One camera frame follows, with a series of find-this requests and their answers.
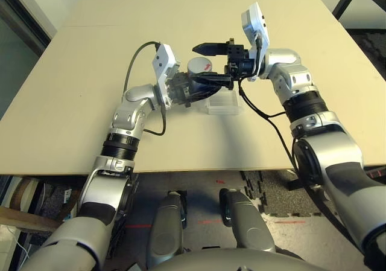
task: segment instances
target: transparent container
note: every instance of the transparent container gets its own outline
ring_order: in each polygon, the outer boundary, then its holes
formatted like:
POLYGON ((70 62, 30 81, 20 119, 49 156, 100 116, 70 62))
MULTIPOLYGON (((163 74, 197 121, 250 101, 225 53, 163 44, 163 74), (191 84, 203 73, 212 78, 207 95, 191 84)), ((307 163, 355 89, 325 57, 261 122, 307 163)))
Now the transparent container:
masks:
POLYGON ((221 89, 206 99, 206 112, 209 115, 238 115, 244 109, 235 90, 221 89))

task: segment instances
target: wooden table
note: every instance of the wooden table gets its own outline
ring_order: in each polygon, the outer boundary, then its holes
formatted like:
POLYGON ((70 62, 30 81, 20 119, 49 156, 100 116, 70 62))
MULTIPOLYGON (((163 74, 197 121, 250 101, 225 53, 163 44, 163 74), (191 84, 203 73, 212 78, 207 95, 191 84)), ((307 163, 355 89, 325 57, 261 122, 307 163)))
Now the wooden table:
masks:
MULTIPOLYGON (((199 43, 234 37, 248 45, 241 13, 255 1, 271 47, 300 54, 365 164, 386 163, 386 83, 320 0, 81 0, 0 122, 0 173, 87 174, 138 46, 149 40, 171 45, 185 71, 199 43)), ((130 86, 155 83, 153 57, 152 48, 139 55, 130 86)), ((226 58, 211 60, 222 72, 226 58)), ((244 88, 262 110, 282 111, 270 81, 244 88)), ((274 120, 290 144, 287 118, 274 120)), ((146 127, 161 129, 159 112, 146 127)), ((144 133, 136 156, 140 172, 289 167, 273 128, 246 105, 238 116, 175 107, 167 113, 166 134, 144 133)))

